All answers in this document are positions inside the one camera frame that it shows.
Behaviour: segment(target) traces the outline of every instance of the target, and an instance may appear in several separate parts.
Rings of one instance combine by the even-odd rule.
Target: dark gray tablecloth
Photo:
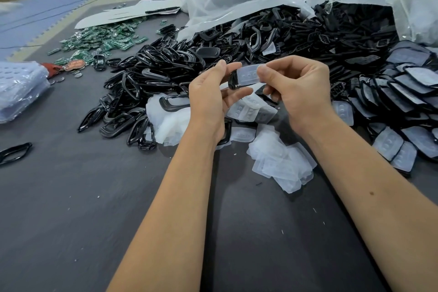
[[[155,40],[163,18],[177,27],[188,20],[184,13],[162,16],[142,23],[137,33]],[[73,33],[71,25],[30,60],[61,57],[46,53]],[[126,146],[127,134],[107,140],[98,127],[78,134],[110,77],[91,67],[83,74],[64,75],[16,120],[0,125],[1,149],[34,144],[25,159],[0,168],[1,291],[104,291],[175,152],[162,146],[141,152]],[[284,113],[280,107],[276,129],[285,143],[294,143]],[[386,290],[320,167],[309,184],[287,195],[273,179],[251,171],[247,148],[234,142],[215,154],[202,290]],[[435,202],[430,175],[437,170],[420,159],[413,172],[414,184]]]

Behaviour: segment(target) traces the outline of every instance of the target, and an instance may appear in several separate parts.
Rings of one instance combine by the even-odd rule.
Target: blue floor mat
[[[18,50],[18,48],[4,49],[2,47],[25,46],[30,40],[41,35],[65,17],[70,10],[83,4],[85,0],[17,0],[15,2],[22,4],[22,7],[0,15],[0,60],[5,60],[14,51]],[[70,5],[44,12],[65,4]]]

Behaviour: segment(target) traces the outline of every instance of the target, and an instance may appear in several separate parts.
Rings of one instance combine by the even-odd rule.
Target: hand
[[[226,82],[232,71],[242,67],[240,62],[228,64],[219,60],[216,66],[200,74],[189,85],[190,124],[204,129],[219,142],[225,132],[225,112],[239,99],[252,94],[252,89],[245,87],[238,90],[229,88],[220,90],[221,83]]]
[[[300,136],[334,111],[330,102],[329,69],[322,62],[292,55],[257,69],[265,95],[284,102],[292,129]]]

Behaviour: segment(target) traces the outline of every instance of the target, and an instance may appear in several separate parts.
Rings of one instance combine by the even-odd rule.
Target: person
[[[221,60],[190,84],[187,130],[107,291],[199,291],[213,154],[227,109],[252,92],[219,85],[240,67]],[[328,67],[293,55],[257,72],[264,93],[283,101],[391,288],[438,291],[438,208],[336,115]]]

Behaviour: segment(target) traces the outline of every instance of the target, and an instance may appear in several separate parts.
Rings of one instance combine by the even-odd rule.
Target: person's right hand
[[[292,55],[259,66],[265,95],[284,102],[292,129],[300,136],[315,123],[333,115],[329,69],[322,62]]]

